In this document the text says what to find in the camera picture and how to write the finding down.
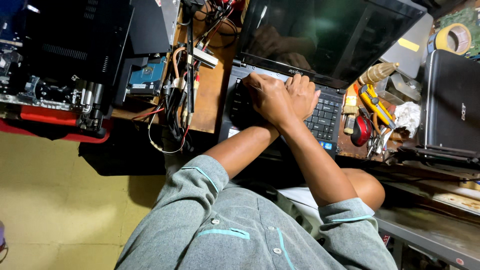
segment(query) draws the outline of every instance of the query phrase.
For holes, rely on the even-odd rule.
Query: black laptop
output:
[[[282,81],[302,74],[322,90],[305,125],[335,158],[345,89],[425,13],[409,0],[251,0],[218,141],[261,118],[242,78],[254,71]],[[278,153],[270,147],[263,155]]]
[[[419,139],[480,152],[480,64],[446,50],[427,57]]]

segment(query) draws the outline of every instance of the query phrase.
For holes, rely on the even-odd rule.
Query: yellow tape roll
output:
[[[458,55],[466,53],[472,44],[472,35],[463,24],[451,24],[440,30],[435,38],[435,47]]]

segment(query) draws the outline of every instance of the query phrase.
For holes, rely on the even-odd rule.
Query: gray shirt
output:
[[[323,246],[270,200],[228,184],[214,158],[198,156],[167,180],[116,269],[396,269],[359,198],[319,212]]]

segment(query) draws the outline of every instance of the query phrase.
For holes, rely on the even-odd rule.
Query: green circuit board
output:
[[[478,13],[474,8],[466,8],[454,14],[446,15],[439,19],[440,27],[435,31],[440,31],[440,29],[451,24],[459,23],[465,25],[472,35],[472,45],[467,52],[467,56],[475,56],[480,53],[480,26],[477,25]]]

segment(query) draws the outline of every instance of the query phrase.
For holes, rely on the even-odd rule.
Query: acer logo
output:
[[[288,72],[290,72],[290,73],[292,73],[292,74],[300,74],[300,75],[303,75],[303,72],[299,72],[298,70],[290,69]]]
[[[462,103],[462,120],[465,121],[465,110],[467,108],[465,107],[465,105]]]

